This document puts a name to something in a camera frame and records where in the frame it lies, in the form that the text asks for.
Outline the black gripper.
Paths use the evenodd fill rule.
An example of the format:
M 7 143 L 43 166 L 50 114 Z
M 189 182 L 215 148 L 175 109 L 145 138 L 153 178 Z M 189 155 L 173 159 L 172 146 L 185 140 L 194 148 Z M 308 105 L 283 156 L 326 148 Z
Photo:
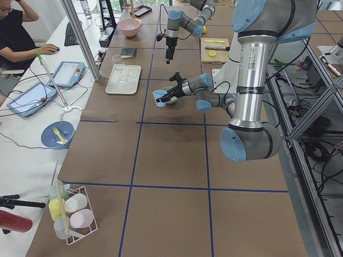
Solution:
M 181 98 L 183 96 L 189 95 L 189 81 L 187 78 L 182 78 L 179 72 L 176 72 L 169 81 L 176 81 L 177 85 L 167 86 L 163 89 L 169 94 L 170 98 L 176 97 Z M 161 96 L 160 98 L 156 99 L 156 102 L 165 103 L 169 101 L 169 96 L 167 94 Z
M 170 60 L 174 58 L 175 48 L 177 46 L 177 31 L 166 29 L 164 33 L 159 33 L 156 36 L 156 40 L 159 42 L 163 38 L 166 39 L 166 63 L 170 64 Z

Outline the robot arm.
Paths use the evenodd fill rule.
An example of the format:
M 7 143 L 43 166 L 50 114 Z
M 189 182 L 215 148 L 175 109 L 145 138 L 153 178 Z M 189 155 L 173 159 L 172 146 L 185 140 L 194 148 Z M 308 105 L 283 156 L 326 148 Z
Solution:
M 174 58 L 175 49 L 178 41 L 178 31 L 180 28 L 185 29 L 190 35 L 200 37 L 203 33 L 205 23 L 215 14 L 215 2 L 207 1 L 188 1 L 195 9 L 200 11 L 194 19 L 179 9 L 170 9 L 167 15 L 167 28 L 156 36 L 159 42 L 166 39 L 166 63 Z
M 221 132 L 220 145 L 231 161 L 261 160 L 274 156 L 281 146 L 278 130 L 260 119 L 268 56 L 273 46 L 311 37 L 315 29 L 317 1 L 240 1 L 232 28 L 241 45 L 235 93 L 212 93 L 209 74 L 183 79 L 164 92 L 157 102 L 193 95 L 200 112 L 223 108 L 230 116 Z

